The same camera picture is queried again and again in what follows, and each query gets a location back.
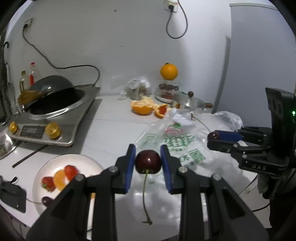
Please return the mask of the orange segment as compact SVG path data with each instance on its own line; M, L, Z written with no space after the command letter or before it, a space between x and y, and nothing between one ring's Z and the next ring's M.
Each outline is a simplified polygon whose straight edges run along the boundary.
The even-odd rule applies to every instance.
M63 169L58 170L54 176L53 176L53 182L55 184L55 187L59 190L62 191L69 183L65 172Z

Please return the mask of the red strawberry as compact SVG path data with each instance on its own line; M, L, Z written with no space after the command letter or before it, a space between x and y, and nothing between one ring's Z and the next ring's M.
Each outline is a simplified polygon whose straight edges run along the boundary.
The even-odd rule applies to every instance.
M72 165L65 166L64 172L69 182L72 181L75 178L75 176L79 174L78 169Z
M43 177L41 180L41 185L48 192L53 192L56 189L55 184L53 182L53 177L50 176Z

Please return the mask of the dark cherry with stem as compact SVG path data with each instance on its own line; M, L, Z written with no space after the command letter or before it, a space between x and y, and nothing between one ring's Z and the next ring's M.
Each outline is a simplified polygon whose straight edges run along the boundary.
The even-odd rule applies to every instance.
M147 178L149 174L157 174L162 168L162 161L159 154L154 150L143 150L139 152L135 158L135 169L137 173L144 175L144 183L142 188L142 205L144 208L146 221L143 223L152 225L152 220L149 216L145 205L145 189L147 184Z

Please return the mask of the white round plate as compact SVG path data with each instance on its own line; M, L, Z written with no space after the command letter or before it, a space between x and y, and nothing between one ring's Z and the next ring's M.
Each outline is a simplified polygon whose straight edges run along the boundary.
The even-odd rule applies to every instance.
M71 166L85 177L95 176L102 172L102 166L92 158L79 154L65 154L49 160L37 173L32 188L32 198L38 214L42 214L47 208L41 204L43 197L55 199L62 189L69 184L69 172L67 166ZM50 192L42 186L42 179L52 179L55 190Z

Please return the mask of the printed clear plastic bag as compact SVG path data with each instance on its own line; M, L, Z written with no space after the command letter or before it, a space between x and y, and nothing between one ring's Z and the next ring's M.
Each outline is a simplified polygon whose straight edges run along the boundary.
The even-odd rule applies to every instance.
M197 174L210 177L218 173L235 183L242 176L236 161L229 154L207 148L208 134L214 130L229 128L212 114L172 109L163 119L148 125L135 145L138 152L159 152L161 145L166 145L171 156Z

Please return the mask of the small steel lidded pot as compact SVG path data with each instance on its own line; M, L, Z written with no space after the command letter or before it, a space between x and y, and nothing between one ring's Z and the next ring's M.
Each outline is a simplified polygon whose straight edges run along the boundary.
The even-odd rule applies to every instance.
M201 99L195 97L192 91L189 91L188 93L180 92L174 94L171 107L201 112L207 108L212 109L213 104L203 102Z

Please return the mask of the induction cooker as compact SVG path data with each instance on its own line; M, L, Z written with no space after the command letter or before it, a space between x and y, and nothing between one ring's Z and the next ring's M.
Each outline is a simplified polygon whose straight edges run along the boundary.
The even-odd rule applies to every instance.
M99 93L98 87L77 86L72 97L33 102L9 122L8 136L43 145L73 145L79 125Z

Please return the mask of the whole orange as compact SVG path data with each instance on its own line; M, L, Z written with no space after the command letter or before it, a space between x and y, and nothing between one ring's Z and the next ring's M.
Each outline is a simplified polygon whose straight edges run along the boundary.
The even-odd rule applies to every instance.
M164 80L175 80L178 76L178 69L171 63L166 63L160 69L160 75Z

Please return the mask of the black pouch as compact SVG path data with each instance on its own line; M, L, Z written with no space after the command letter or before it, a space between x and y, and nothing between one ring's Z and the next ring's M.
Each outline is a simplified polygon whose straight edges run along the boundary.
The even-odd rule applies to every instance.
M26 212L26 197L25 189L16 185L18 177L14 177L11 181L5 181L1 176L0 196L1 201L6 205L18 210L21 213Z

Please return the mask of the grey refrigerator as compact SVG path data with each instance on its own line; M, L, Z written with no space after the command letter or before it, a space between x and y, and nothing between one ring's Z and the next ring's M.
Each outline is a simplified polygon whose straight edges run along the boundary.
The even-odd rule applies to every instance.
M271 126L265 89L295 89L295 36L274 6L230 4L227 68L213 111L239 115L246 126Z

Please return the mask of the steel pot lid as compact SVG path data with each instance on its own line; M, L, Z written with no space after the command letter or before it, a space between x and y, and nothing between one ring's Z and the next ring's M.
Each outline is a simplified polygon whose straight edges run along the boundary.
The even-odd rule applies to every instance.
M21 143L19 140L11 138L6 130L1 131L0 135L0 159L4 159L13 152Z

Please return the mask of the black wok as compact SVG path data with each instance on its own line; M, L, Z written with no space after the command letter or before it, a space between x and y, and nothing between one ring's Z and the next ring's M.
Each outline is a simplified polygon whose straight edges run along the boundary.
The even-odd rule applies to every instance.
M60 75L47 76L37 81L28 90L24 90L18 97L18 104L25 106L46 95L66 89L74 89L70 80Z

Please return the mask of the black umbrella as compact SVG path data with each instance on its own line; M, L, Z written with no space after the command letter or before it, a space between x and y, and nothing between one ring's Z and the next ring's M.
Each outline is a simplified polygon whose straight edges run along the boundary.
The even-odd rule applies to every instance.
M11 115L14 112L15 105L15 94L14 86L10 81L9 65L5 58L6 49L10 46L8 41L5 41L2 46L2 57L1 57L1 79L3 82L3 102L4 108L7 112L7 115Z

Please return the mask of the red cap sauce bottle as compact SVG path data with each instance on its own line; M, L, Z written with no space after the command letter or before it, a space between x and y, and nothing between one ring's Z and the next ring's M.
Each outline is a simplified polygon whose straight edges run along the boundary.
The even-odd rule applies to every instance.
M29 70L28 77L29 77L30 86L32 86L33 84L35 84L37 81L41 79L41 75L38 69L36 68L36 65L34 62L30 63L30 70Z

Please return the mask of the oil bottle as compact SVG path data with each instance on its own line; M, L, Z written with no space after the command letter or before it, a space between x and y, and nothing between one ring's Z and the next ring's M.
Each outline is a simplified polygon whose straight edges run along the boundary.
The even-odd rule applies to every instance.
M23 70L21 72L21 78L19 81L19 86L20 86L20 92L23 93L25 90L30 88L30 83L29 83L29 77L26 74L26 71Z

